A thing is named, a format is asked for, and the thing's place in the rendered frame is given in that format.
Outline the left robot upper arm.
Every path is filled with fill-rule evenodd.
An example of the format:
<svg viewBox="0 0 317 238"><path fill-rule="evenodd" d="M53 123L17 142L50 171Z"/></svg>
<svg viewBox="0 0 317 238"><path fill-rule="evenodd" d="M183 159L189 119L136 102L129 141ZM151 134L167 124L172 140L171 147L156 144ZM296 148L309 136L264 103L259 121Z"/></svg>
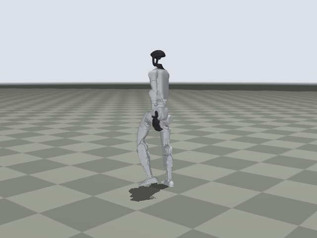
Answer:
<svg viewBox="0 0 317 238"><path fill-rule="evenodd" d="M158 94L157 77L158 70L149 71L150 86L152 87L152 90L155 90L156 95Z"/></svg>

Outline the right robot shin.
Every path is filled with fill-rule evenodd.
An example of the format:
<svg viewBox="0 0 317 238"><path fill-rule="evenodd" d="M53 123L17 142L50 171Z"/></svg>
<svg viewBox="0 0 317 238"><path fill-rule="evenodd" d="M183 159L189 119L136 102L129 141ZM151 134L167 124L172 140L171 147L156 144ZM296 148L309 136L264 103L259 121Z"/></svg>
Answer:
<svg viewBox="0 0 317 238"><path fill-rule="evenodd" d="M169 180L172 179L171 177L172 164L173 164L172 147L171 147L170 155L164 155L164 154L162 155L163 155L163 165L164 165L165 173L166 173L166 181L169 182Z"/></svg>

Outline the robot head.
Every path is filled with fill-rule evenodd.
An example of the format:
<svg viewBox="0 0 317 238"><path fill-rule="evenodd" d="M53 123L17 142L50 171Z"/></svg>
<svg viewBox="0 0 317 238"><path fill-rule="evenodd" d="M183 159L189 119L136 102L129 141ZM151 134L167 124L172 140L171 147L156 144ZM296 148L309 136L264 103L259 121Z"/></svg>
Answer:
<svg viewBox="0 0 317 238"><path fill-rule="evenodd" d="M165 57L165 53L161 50L156 50L151 53L151 56L153 58L153 66L157 66L160 69L164 69L162 67L162 64L158 63L158 60L161 59L162 57ZM156 63L155 63L155 59L156 59Z"/></svg>

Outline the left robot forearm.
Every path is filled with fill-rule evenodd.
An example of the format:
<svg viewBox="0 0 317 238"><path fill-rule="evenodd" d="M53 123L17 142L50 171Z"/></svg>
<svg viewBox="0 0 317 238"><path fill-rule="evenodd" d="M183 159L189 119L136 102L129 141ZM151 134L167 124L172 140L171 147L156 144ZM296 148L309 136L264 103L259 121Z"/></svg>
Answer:
<svg viewBox="0 0 317 238"><path fill-rule="evenodd" d="M149 92L149 95L150 95L151 110L152 110L151 115L155 116L155 111L158 112L158 98L157 98L155 90L151 90Z"/></svg>

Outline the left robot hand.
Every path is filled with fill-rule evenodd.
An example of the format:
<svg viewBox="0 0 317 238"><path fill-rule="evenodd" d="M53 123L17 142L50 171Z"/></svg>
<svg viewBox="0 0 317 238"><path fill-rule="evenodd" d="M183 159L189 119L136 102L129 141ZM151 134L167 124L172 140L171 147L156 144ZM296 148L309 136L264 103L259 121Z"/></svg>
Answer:
<svg viewBox="0 0 317 238"><path fill-rule="evenodd" d="M159 125L159 120L158 120L157 117L158 117L158 112L155 111L155 116L152 116L152 118L153 118L152 124L153 124L153 127L154 127L154 129L155 129L156 131L161 131L163 128L160 127L160 125Z"/></svg>

